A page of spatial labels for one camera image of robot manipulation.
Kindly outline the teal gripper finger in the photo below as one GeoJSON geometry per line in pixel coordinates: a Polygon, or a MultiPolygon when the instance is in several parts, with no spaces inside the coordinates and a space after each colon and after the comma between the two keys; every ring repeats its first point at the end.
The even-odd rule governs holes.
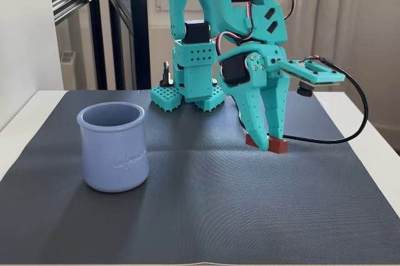
{"type": "Polygon", "coordinates": [[[287,74],[274,72],[267,77],[266,86],[260,89],[269,135],[280,139],[283,138],[289,80],[287,74]]]}
{"type": "Polygon", "coordinates": [[[240,111],[241,121],[254,143],[262,150],[268,149],[264,116],[261,112],[260,87],[229,86],[226,94],[232,96],[240,111]]]}

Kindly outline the teal gripper body with servo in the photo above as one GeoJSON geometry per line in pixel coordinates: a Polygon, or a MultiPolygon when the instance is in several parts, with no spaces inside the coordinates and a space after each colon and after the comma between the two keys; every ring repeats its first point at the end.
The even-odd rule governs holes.
{"type": "Polygon", "coordinates": [[[287,61],[281,46],[247,42],[218,55],[217,59],[217,82],[225,92],[251,89],[284,92],[289,87],[289,76],[278,66],[279,62],[287,61]]]}

